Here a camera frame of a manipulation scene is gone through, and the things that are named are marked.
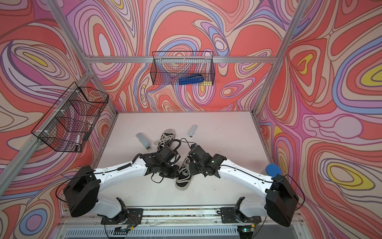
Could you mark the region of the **black white sneaker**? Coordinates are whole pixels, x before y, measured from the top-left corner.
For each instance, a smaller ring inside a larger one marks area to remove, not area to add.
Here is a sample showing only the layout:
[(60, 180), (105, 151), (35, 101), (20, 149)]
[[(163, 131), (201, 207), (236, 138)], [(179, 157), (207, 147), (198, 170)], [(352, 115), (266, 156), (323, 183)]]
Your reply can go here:
[(191, 180), (191, 170), (190, 170), (191, 160), (187, 157), (182, 163), (181, 167), (178, 170), (178, 176), (176, 178), (176, 188), (180, 191), (185, 191), (188, 189)]
[(160, 139), (154, 142), (154, 144), (157, 146), (157, 150), (160, 150), (166, 143), (173, 139), (175, 139), (175, 131), (173, 129), (167, 129), (162, 133)]

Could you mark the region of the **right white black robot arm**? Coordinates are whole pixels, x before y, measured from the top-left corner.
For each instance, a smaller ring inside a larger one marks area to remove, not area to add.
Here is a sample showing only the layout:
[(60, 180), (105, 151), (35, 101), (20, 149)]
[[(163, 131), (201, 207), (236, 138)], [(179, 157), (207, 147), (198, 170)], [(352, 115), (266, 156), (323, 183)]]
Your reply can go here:
[(211, 156), (197, 144), (191, 146), (188, 158), (192, 176), (202, 174), (230, 180), (255, 193), (255, 198), (239, 197), (231, 211), (225, 213), (230, 220), (246, 223), (252, 217), (266, 214), (283, 227), (291, 225), (299, 197), (285, 176), (277, 174), (272, 177), (253, 172), (223, 155)]

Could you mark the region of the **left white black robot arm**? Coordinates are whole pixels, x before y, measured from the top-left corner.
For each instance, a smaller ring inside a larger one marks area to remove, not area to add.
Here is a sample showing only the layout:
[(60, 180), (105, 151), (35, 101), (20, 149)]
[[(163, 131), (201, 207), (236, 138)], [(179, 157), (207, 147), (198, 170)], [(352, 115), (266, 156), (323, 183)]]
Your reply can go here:
[(87, 213), (97, 214), (118, 224), (126, 221), (129, 211), (122, 199), (111, 198), (102, 191), (136, 177), (159, 174), (162, 178), (178, 176), (179, 153), (168, 146), (155, 153), (137, 154), (130, 162), (113, 167), (82, 167), (69, 180), (63, 193), (73, 218)]

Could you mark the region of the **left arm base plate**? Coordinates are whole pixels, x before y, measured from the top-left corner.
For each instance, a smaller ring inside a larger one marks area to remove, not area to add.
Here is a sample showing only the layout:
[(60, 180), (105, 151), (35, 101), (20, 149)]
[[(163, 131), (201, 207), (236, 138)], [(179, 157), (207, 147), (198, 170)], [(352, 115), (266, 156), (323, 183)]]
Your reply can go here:
[(142, 208), (128, 208), (122, 209), (122, 211), (114, 218), (108, 218), (102, 216), (102, 225), (131, 225), (137, 226), (141, 224), (143, 216)]

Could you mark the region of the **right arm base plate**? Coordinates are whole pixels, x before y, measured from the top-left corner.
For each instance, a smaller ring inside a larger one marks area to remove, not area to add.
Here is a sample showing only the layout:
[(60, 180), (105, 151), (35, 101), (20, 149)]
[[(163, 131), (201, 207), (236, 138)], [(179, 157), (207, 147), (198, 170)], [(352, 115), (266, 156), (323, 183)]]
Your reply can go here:
[(260, 216), (253, 216), (249, 218), (241, 213), (238, 209), (234, 209), (233, 207), (222, 207), (217, 210), (216, 213), (221, 217), (221, 221), (224, 224), (252, 223), (254, 225), (258, 225), (262, 222)]

